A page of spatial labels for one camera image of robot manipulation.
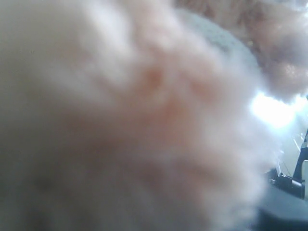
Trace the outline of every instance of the pet fur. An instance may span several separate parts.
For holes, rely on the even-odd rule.
[[[210,18],[247,44],[273,97],[288,103],[308,93],[306,12],[274,0],[177,0],[177,6]]]
[[[273,153],[260,76],[167,0],[0,0],[0,230],[220,231]]]

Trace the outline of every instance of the black plastic part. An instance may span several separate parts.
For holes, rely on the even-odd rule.
[[[308,202],[269,185],[259,206],[257,231],[308,231]]]

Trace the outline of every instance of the blurry animal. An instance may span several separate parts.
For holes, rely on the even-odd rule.
[[[263,80],[171,0],[0,0],[0,230],[241,224],[276,150]]]
[[[306,11],[294,1],[177,0],[206,16],[250,47],[263,69],[269,93],[291,102],[308,91]]]

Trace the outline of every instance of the bright window light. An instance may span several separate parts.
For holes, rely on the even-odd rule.
[[[252,104],[253,112],[273,128],[284,128],[291,124],[297,113],[307,106],[307,99],[298,97],[294,104],[285,104],[263,93],[257,95]]]

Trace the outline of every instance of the black object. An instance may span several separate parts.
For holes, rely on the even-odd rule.
[[[259,205],[256,231],[307,231],[308,203],[269,185]]]
[[[278,175],[275,169],[267,175],[271,185],[300,199],[305,198],[305,184],[303,182],[296,181],[294,178],[282,173]]]

